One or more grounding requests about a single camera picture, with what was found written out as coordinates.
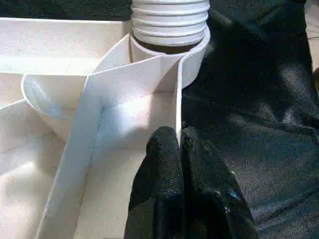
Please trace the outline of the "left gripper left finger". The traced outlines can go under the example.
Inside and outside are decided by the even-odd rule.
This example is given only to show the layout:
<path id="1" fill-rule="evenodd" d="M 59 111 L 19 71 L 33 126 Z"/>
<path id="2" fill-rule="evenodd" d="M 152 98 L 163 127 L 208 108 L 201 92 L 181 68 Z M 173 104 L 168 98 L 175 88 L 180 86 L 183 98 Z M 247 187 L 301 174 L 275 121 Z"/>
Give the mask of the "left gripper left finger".
<path id="1" fill-rule="evenodd" d="M 184 180 L 178 140 L 171 127 L 159 127 L 148 140 L 133 180 L 124 237 L 184 237 Z"/>

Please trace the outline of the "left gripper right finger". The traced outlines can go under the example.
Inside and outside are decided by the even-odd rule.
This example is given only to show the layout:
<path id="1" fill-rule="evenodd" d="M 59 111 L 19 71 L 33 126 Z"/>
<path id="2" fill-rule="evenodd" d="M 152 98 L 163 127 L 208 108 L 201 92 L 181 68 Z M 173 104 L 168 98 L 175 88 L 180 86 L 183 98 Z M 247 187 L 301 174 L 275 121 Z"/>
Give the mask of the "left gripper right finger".
<path id="1" fill-rule="evenodd" d="M 194 127 L 182 130 L 186 236 L 189 239 L 256 239 L 248 204 L 214 145 Z"/>

